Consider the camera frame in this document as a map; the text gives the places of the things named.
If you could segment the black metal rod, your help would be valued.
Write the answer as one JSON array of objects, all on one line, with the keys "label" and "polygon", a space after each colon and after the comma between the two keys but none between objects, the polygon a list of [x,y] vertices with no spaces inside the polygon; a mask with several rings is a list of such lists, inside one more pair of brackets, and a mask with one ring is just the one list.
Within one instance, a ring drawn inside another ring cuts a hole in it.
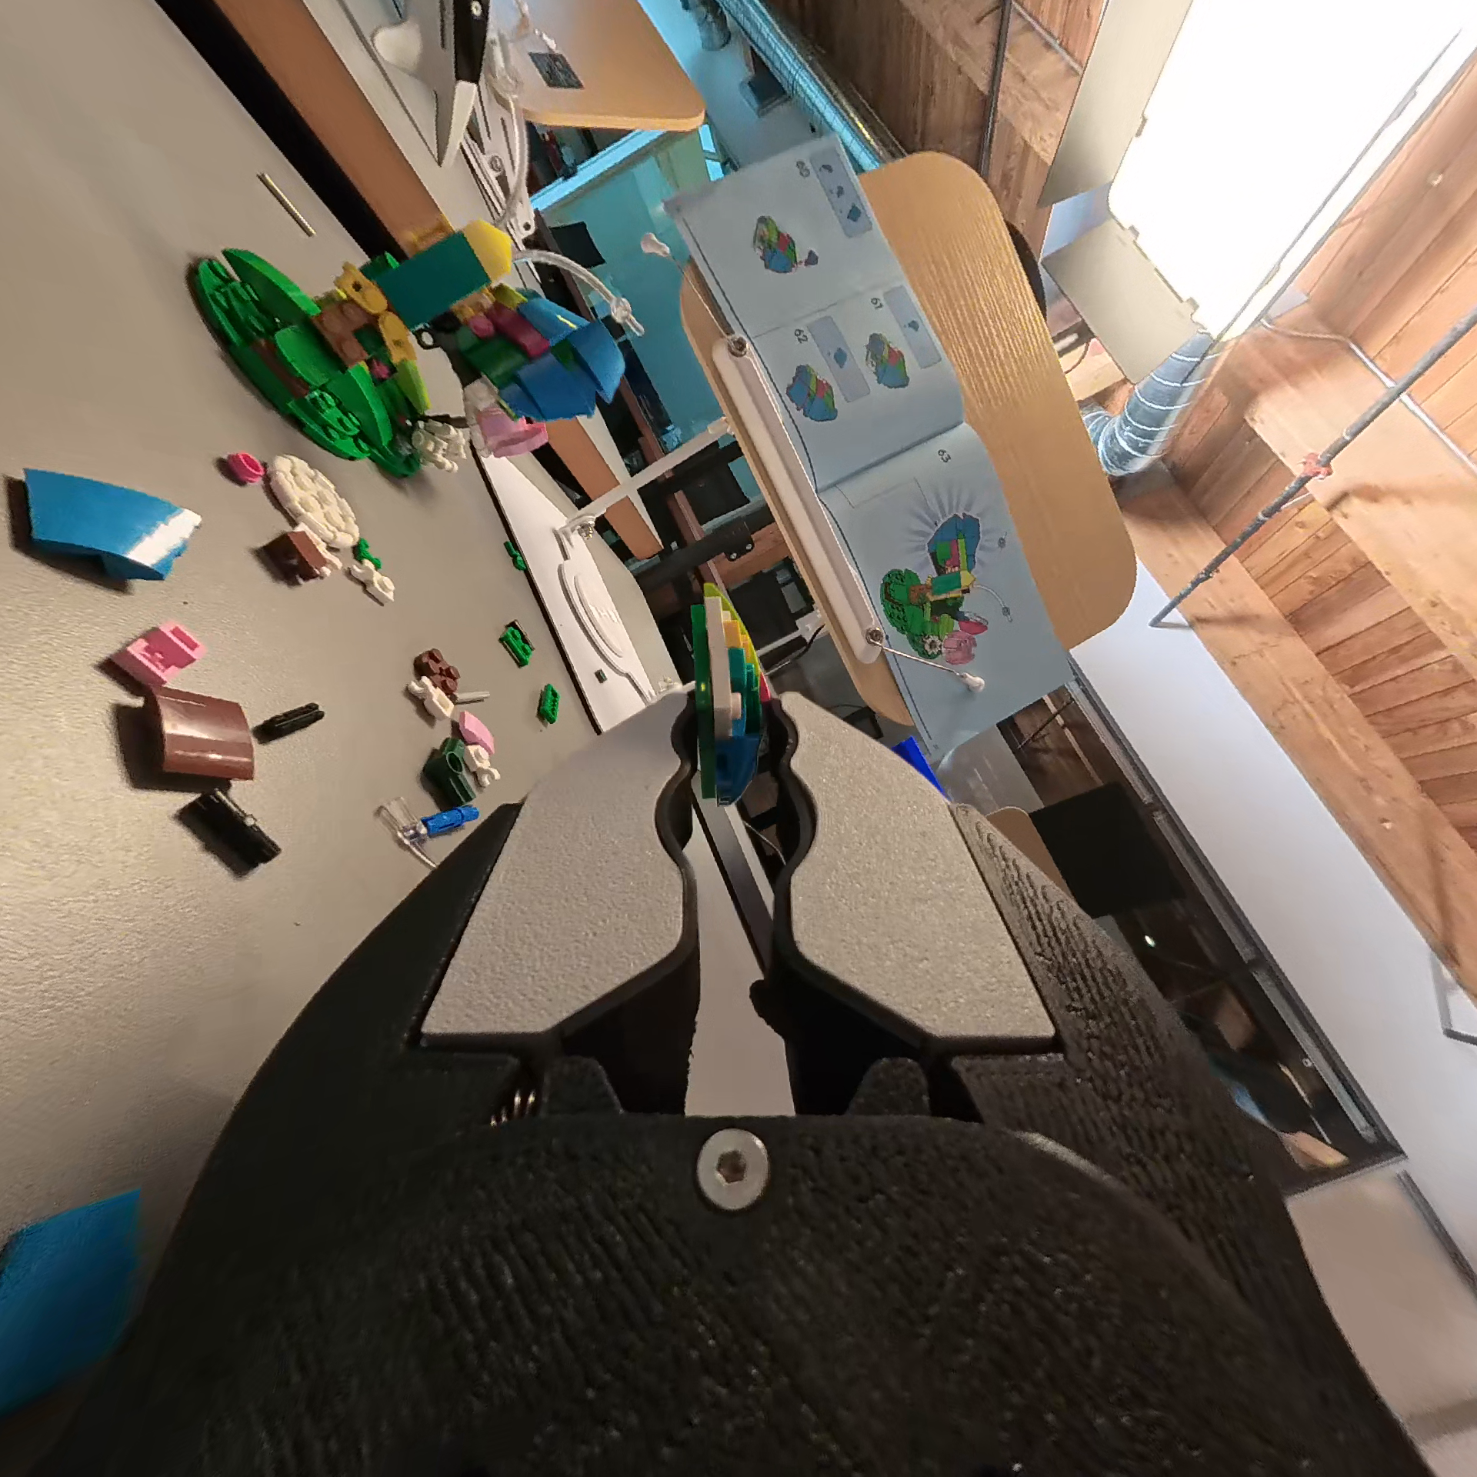
[{"label": "black metal rod", "polygon": [[1291,480],[1268,505],[1259,508],[1258,513],[1236,533],[1236,536],[1222,545],[1215,556],[1212,556],[1210,561],[1191,577],[1191,580],[1150,619],[1150,628],[1164,628],[1173,612],[1191,600],[1198,589],[1215,579],[1222,566],[1226,566],[1226,563],[1231,561],[1258,533],[1261,533],[1286,508],[1298,503],[1303,498],[1303,492],[1307,492],[1312,485],[1328,478],[1338,455],[1351,448],[1352,443],[1356,443],[1356,440],[1363,436],[1388,410],[1402,401],[1407,401],[1418,382],[1428,371],[1435,369],[1435,366],[1440,364],[1440,360],[1446,359],[1474,329],[1476,308],[1470,308],[1435,345],[1430,346],[1421,359],[1414,362],[1414,366],[1400,380],[1395,382],[1384,378],[1381,382],[1382,394],[1321,452],[1305,455],[1300,466],[1300,475]]}]

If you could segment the white round lego plate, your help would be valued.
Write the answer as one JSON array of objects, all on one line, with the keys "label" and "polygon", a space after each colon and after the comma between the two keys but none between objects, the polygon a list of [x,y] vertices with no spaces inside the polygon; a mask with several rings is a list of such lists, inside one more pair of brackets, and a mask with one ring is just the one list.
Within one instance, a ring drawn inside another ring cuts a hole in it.
[{"label": "white round lego plate", "polygon": [[266,464],[273,499],[327,549],[352,550],[361,528],[352,505],[317,468],[296,455],[275,455]]}]

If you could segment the clear lego piece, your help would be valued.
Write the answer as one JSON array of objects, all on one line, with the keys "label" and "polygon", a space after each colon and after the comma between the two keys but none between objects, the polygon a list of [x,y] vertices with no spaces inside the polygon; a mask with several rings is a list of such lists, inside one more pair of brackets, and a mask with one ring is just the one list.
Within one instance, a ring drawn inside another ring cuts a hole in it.
[{"label": "clear lego piece", "polygon": [[398,846],[417,860],[426,870],[436,870],[435,858],[426,849],[428,833],[403,798],[384,802],[377,809],[380,823],[391,832]]}]

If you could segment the white page holder bar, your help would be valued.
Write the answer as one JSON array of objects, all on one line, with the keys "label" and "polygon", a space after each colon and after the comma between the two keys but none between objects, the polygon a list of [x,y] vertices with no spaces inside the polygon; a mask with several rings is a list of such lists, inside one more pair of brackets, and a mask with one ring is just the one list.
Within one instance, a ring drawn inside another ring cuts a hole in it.
[{"label": "white page holder bar", "polygon": [[881,658],[881,619],[836,520],[823,506],[788,433],[753,341],[718,334],[709,348],[718,399],[763,496],[786,535],[843,663],[869,677]]}]

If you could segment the small colourful lego assembly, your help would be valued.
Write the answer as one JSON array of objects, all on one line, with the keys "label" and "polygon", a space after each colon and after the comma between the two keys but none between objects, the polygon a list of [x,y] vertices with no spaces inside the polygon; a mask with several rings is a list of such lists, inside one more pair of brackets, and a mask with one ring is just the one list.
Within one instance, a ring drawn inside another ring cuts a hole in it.
[{"label": "small colourful lego assembly", "polygon": [[704,584],[691,624],[700,791],[728,807],[758,770],[770,684],[742,617],[718,584]]}]

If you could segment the pink lego plate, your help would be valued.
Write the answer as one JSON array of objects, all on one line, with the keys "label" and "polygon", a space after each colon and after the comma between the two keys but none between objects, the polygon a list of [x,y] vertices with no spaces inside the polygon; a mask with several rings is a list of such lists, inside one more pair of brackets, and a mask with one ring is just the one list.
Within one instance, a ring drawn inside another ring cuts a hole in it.
[{"label": "pink lego plate", "polygon": [[178,621],[162,621],[118,651],[106,663],[141,689],[159,691],[199,665],[208,645]]}]

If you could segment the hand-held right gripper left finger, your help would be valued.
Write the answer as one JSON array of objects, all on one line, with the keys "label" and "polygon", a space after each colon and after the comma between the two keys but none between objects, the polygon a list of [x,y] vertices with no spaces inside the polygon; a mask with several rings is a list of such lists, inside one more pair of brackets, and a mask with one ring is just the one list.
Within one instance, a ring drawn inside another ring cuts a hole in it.
[{"label": "hand-held right gripper left finger", "polygon": [[612,1085],[686,1085],[698,1008],[691,695],[607,731],[528,795],[421,1039]]}]

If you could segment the blue curved lego slope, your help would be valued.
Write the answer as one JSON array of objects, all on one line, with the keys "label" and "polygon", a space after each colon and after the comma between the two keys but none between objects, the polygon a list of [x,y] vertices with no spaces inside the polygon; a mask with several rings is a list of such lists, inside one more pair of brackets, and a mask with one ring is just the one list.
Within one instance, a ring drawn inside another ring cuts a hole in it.
[{"label": "blue curved lego slope", "polygon": [[118,580],[164,580],[201,526],[190,508],[72,473],[25,471],[30,542]]},{"label": "blue curved lego slope", "polygon": [[2,1252],[2,1417],[106,1357],[136,1306],[141,1192],[14,1231]]}]

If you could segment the silver flexible duct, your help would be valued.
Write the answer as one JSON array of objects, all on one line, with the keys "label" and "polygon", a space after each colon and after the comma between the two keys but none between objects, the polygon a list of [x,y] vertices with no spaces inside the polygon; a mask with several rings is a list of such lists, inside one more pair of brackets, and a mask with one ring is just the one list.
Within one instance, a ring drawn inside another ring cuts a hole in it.
[{"label": "silver flexible duct", "polygon": [[1083,427],[1112,478],[1140,473],[1156,462],[1214,375],[1224,352],[1217,336],[1201,332],[1182,343],[1166,360],[1133,387],[1120,411],[1085,403]]}]

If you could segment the black lego connector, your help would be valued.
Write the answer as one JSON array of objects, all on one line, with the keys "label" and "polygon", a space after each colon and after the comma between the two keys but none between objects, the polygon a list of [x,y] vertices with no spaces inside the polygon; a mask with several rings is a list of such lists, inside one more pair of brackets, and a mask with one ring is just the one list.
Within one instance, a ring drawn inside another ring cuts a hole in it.
[{"label": "black lego connector", "polygon": [[178,812],[178,819],[243,872],[276,862],[283,853],[231,788],[203,790]]}]

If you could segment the bright light panel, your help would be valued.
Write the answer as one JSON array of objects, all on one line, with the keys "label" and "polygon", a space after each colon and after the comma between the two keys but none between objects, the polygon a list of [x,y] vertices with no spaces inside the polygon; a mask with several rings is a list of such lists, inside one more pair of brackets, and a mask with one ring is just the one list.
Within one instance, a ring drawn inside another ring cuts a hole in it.
[{"label": "bright light panel", "polygon": [[1192,4],[1108,209],[1205,332],[1245,327],[1474,53],[1474,2]]}]

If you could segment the wooden background table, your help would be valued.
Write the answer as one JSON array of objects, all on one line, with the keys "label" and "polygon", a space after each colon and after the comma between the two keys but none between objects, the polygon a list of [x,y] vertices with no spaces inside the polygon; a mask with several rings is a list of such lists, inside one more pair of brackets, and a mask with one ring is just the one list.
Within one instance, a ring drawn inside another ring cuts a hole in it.
[{"label": "wooden background table", "polygon": [[523,109],[545,127],[695,132],[707,106],[639,2],[514,4]]}]

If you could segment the brown lego brick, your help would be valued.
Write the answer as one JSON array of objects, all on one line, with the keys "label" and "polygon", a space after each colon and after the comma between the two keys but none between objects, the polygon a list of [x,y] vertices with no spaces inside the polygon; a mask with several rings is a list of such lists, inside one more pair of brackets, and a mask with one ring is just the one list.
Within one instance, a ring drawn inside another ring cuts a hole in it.
[{"label": "brown lego brick", "polygon": [[294,526],[261,547],[271,570],[290,584],[327,580],[340,573],[340,557],[308,528]]}]

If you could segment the brown curved lego slope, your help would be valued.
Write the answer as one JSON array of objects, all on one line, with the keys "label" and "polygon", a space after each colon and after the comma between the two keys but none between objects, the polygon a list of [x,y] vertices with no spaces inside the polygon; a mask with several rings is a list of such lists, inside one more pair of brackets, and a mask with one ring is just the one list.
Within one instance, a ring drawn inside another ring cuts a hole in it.
[{"label": "brown curved lego slope", "polygon": [[125,777],[139,788],[252,782],[255,740],[232,700],[180,688],[113,705]]}]

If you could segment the white stand base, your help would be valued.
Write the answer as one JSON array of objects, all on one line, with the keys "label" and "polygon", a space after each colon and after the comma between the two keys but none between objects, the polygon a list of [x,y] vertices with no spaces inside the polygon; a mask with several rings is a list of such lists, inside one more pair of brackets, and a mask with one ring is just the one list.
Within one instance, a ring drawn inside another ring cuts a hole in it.
[{"label": "white stand base", "polygon": [[[515,545],[526,556],[574,689],[602,733],[651,703],[679,693],[653,608],[635,575],[531,455],[473,452]],[[595,668],[609,680],[598,684]]]}]

